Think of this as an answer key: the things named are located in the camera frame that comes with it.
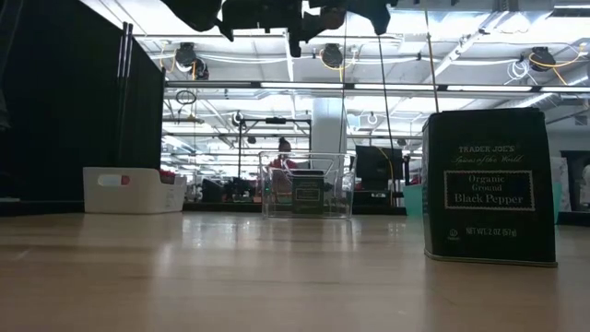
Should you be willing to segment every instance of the black monitor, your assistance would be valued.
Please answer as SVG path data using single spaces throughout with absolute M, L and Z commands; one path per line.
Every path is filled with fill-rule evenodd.
M 357 177 L 362 179 L 363 187 L 370 186 L 374 190 L 381 190 L 381 187 L 384 187 L 383 190 L 386 189 L 387 182 L 392 179 L 392 168 L 394 180 L 404 178 L 401 149 L 357 146 L 356 150 Z

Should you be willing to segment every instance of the cable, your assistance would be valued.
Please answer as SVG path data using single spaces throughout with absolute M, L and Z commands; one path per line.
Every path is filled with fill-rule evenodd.
M 352 55 L 352 61 L 351 61 L 350 63 L 348 63 L 348 65 L 346 65 L 346 66 L 344 66 L 344 67 L 341 65 L 341 66 L 340 66 L 340 67 L 338 67 L 338 68 L 333 68 L 333 67 L 331 67 L 331 66 L 327 65 L 327 64 L 324 62 L 324 59 L 322 58 L 322 55 L 323 55 L 323 54 L 324 54 L 324 49 L 322 49 L 322 50 L 320 51 L 320 61 L 322 62 L 322 65 L 324 65 L 324 67 L 326 67 L 326 68 L 328 68 L 328 69 L 330 69 L 330 70 L 337 70 L 338 72 L 340 72 L 340 73 L 339 73 L 339 74 L 340 74 L 340 83 L 344 82 L 344 75 L 343 75 L 343 71 L 347 70 L 347 69 L 348 69 L 348 68 L 349 68 L 351 65 L 354 65 L 354 64 L 357 64 L 357 63 L 358 63 L 358 62 L 356 62 L 356 61 L 354 60 L 354 54 L 353 54 L 353 55 Z
M 376 147 L 379 151 L 381 151 L 381 153 L 383 154 L 383 156 L 387 159 L 387 161 L 389 162 L 389 171 L 391 172 L 391 185 L 393 187 L 394 183 L 395 183 L 395 177 L 394 177 L 394 164 L 391 162 L 391 160 L 389 159 L 389 157 L 387 157 L 387 154 L 385 154 L 384 150 L 382 148 Z M 389 206 L 392 207 L 394 205 L 394 196 L 392 195 L 393 190 L 392 187 L 389 188 Z
M 344 53 L 342 54 L 342 58 L 346 59 L 347 58 L 347 33 L 348 33 L 348 16 L 344 16 Z M 346 80 L 346 71 L 342 72 L 340 71 L 340 73 L 342 74 L 340 81 L 342 83 L 345 83 Z M 346 124 L 344 123 L 345 121 L 347 121 L 347 109 L 346 109 L 346 105 L 344 103 L 344 99 L 346 98 L 346 89 L 344 89 L 344 87 L 342 87 L 342 110 L 340 111 L 340 118 L 342 119 L 340 121 L 340 136 L 339 136 L 339 144 L 338 144 L 338 152 L 339 153 L 343 153 L 346 152 L 348 150 L 348 133 L 347 133 L 347 140 L 345 142 L 345 147 L 344 147 L 344 151 L 342 151 L 342 130 L 344 129 L 344 127 L 346 126 Z
M 164 48 L 165 48 L 165 46 L 162 45 L 162 53 L 161 53 L 161 55 L 164 54 Z M 178 51 L 178 50 L 174 50 L 174 56 L 172 57 L 172 68 L 171 68 L 171 70 L 166 69 L 166 67 L 164 66 L 164 63 L 162 62 L 162 58 L 159 59 L 159 67 L 160 68 L 163 67 L 164 69 L 166 69 L 166 72 L 167 73 L 170 73 L 171 74 L 174 71 L 174 67 L 176 67 L 176 51 Z
M 383 59 L 384 58 L 384 50 L 381 46 L 381 36 L 377 36 L 379 41 L 379 56 Z M 387 134 L 389 135 L 389 144 L 391 145 L 392 153 L 394 151 L 394 138 L 391 136 L 391 119 L 389 118 L 389 103 L 387 102 L 387 87 L 385 86 L 385 65 L 383 61 L 381 62 L 381 77 L 383 79 L 383 97 L 385 99 L 385 114 L 387 115 Z
M 434 106 L 436 108 L 436 112 L 439 113 L 441 110 L 439 108 L 439 94 L 436 90 L 436 75 L 434 73 L 434 57 L 432 56 L 432 36 L 431 36 L 431 24 L 428 20 L 428 8 L 426 7 L 426 2 L 424 4 L 424 17 L 426 19 L 426 39 L 428 42 L 428 49 L 430 52 L 430 59 L 431 59 L 431 76 L 432 76 L 432 91 L 434 91 Z
M 563 79 L 563 77 L 561 77 L 560 72 L 557 71 L 557 68 L 553 67 L 552 69 L 555 72 L 555 75 L 557 75 L 557 77 L 560 79 L 561 83 L 563 83 L 563 85 L 567 86 L 568 83 L 565 81 L 565 79 Z
M 543 63 L 540 63 L 540 62 L 538 62 L 538 61 L 535 61 L 535 60 L 533 60 L 533 55 L 535 55 L 534 53 L 531 53 L 530 55 L 528 55 L 528 60 L 529 60 L 530 62 L 532 62 L 533 64 L 535 64 L 535 65 L 542 65 L 542 66 L 544 66 L 544 67 L 547 67 L 547 68 L 559 68 L 559 67 L 563 67 L 563 66 L 566 66 L 566 65 L 571 65 L 571 64 L 573 64 L 573 63 L 577 62 L 577 61 L 578 61 L 578 59 L 579 59 L 579 58 L 582 56 L 582 50 L 583 50 L 583 49 L 584 49 L 584 45 L 580 45 L 580 52 L 578 53 L 578 55 L 576 55 L 576 57 L 575 57 L 573 60 L 571 60 L 571 61 L 568 61 L 568 62 L 566 62 L 565 64 L 559 64 L 559 65 L 550 65 L 550 64 L 543 64 Z

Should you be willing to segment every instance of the black panel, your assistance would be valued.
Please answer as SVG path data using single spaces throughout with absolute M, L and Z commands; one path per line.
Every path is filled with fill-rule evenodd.
M 83 167 L 159 168 L 163 77 L 134 42 L 123 107 L 122 34 L 78 0 L 26 0 L 2 82 L 0 196 L 79 201 Z

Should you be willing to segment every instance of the teal container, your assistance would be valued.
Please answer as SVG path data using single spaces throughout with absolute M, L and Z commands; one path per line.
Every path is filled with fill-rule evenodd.
M 422 185 L 407 185 L 404 187 L 404 203 L 409 218 L 422 219 Z
M 553 183 L 553 221 L 557 225 L 561 205 L 561 183 Z

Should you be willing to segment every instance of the white plastic bin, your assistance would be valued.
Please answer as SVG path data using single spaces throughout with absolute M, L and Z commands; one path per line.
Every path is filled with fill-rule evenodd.
M 186 178 L 163 184 L 159 172 L 136 168 L 84 168 L 87 213 L 155 214 L 183 210 Z

